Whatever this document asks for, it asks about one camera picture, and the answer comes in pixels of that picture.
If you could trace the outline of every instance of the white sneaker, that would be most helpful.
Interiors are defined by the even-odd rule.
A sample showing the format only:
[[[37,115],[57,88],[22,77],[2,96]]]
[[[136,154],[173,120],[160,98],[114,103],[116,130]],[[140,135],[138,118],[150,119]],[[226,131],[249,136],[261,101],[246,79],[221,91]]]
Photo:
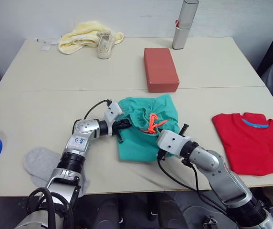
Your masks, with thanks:
[[[115,43],[115,37],[111,31],[99,31],[97,36],[100,37],[97,55],[100,59],[108,59],[111,56],[111,49]]]

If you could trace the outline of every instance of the small white tag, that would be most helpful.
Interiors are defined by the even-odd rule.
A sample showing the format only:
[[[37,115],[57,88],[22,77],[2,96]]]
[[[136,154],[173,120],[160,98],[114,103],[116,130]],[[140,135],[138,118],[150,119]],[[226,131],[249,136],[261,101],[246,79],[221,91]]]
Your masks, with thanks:
[[[42,51],[49,51],[50,48],[51,48],[50,45],[44,45],[44,46],[41,47],[41,50]]]

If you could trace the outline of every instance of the yellow towel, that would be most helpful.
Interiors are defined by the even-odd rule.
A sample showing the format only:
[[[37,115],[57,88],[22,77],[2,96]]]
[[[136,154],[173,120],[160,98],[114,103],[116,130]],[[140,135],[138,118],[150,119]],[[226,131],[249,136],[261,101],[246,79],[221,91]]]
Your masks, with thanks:
[[[64,35],[59,43],[58,49],[64,54],[72,54],[85,45],[96,47],[99,42],[98,31],[107,31],[107,27],[97,21],[88,21],[78,24],[71,33]],[[124,35],[121,32],[115,33],[115,44],[122,42]]]

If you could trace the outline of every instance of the green cloth bag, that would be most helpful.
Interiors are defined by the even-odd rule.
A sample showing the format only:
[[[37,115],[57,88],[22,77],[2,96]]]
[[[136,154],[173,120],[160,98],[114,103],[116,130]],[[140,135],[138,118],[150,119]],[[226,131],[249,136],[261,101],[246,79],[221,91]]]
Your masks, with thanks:
[[[156,128],[156,134],[148,134],[141,129],[148,129],[149,116],[151,113],[155,113],[158,116],[155,124],[168,120],[159,128],[179,133],[178,113],[170,95],[165,94],[158,98],[126,98],[118,104],[124,112],[118,120],[127,118],[132,124],[132,127],[128,129],[120,130],[124,140],[123,143],[117,143],[120,159],[143,162],[156,161],[159,151],[157,138],[160,131]]]

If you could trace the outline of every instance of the white wall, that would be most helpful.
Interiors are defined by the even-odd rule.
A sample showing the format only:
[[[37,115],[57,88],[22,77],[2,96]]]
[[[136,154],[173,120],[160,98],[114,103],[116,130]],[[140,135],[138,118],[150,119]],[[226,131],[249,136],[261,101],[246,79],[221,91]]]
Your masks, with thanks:
[[[182,0],[0,0],[0,77],[26,38],[98,20],[127,37],[171,37]],[[200,0],[190,36],[232,36],[254,67],[273,36],[273,0]]]

